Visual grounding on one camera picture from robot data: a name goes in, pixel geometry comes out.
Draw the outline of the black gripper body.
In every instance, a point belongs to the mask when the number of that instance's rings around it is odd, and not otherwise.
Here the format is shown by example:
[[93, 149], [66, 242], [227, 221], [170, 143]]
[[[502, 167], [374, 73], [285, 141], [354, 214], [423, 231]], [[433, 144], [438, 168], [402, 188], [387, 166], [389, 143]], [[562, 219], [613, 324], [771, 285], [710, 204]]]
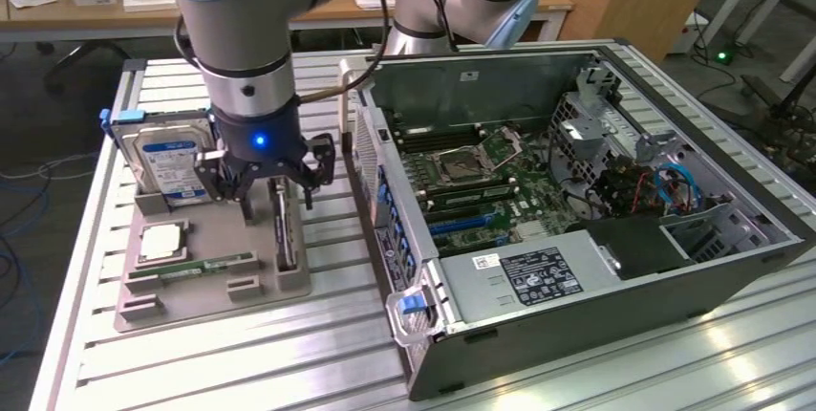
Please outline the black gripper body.
[[273, 113], [258, 117], [231, 115], [213, 108], [217, 128], [229, 153], [245, 162], [303, 164], [307, 154], [295, 95]]

